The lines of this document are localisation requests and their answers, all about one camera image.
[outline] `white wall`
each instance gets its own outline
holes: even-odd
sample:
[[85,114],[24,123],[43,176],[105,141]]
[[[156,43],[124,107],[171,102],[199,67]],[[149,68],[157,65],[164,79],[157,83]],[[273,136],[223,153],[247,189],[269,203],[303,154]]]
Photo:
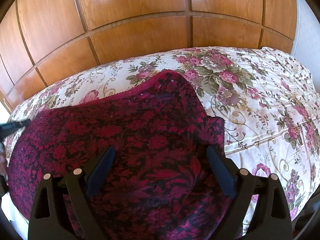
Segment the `white wall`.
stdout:
[[320,93],[320,23],[305,0],[297,0],[297,28],[291,55],[310,70]]
[[5,123],[9,119],[10,114],[0,102],[0,123]]

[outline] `round metal joint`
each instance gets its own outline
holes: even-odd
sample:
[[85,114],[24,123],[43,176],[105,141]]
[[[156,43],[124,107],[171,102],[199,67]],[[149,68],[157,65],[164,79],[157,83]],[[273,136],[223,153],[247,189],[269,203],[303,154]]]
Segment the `round metal joint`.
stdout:
[[277,179],[278,179],[278,175],[277,175],[277,174],[272,173],[272,174],[271,174],[271,179],[273,179],[273,180],[277,180]]
[[249,171],[247,169],[240,169],[240,174],[247,176],[249,174]]
[[81,172],[82,172],[82,170],[81,170],[80,168],[77,168],[77,169],[75,169],[75,170],[73,171],[73,174],[74,174],[74,175],[79,175],[79,174],[81,174]]
[[50,177],[51,177],[50,173],[44,174],[43,176],[44,179],[50,179]]

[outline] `bed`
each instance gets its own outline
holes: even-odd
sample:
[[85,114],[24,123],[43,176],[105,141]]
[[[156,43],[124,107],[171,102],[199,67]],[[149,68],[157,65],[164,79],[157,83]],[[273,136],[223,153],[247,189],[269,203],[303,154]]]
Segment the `bed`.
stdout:
[[[225,119],[228,158],[254,175],[279,176],[293,220],[320,184],[320,96],[309,70],[280,50],[203,47],[103,64],[42,90],[17,106],[9,120],[33,119],[44,109],[104,98],[164,69],[179,72],[192,84],[208,115]],[[21,133],[5,140],[9,169]],[[252,197],[244,233],[257,198]],[[15,227],[23,231],[18,223]]]

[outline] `wooden headboard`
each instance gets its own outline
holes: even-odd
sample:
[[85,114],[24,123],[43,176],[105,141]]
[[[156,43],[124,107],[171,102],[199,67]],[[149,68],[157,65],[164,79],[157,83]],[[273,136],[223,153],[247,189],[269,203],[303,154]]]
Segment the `wooden headboard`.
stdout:
[[296,0],[16,0],[0,23],[10,107],[96,65],[187,47],[290,53]]

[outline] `dark red blanket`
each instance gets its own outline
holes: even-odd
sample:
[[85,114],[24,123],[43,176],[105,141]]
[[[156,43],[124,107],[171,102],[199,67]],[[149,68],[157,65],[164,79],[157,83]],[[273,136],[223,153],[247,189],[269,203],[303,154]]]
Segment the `dark red blanket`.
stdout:
[[[90,199],[112,239],[207,239],[230,198],[207,163],[224,144],[224,120],[207,116],[192,86],[163,71],[123,93],[43,111],[19,138],[8,168],[13,203],[29,218],[43,175],[84,167],[110,145],[116,158]],[[66,198],[75,229],[81,229]]]

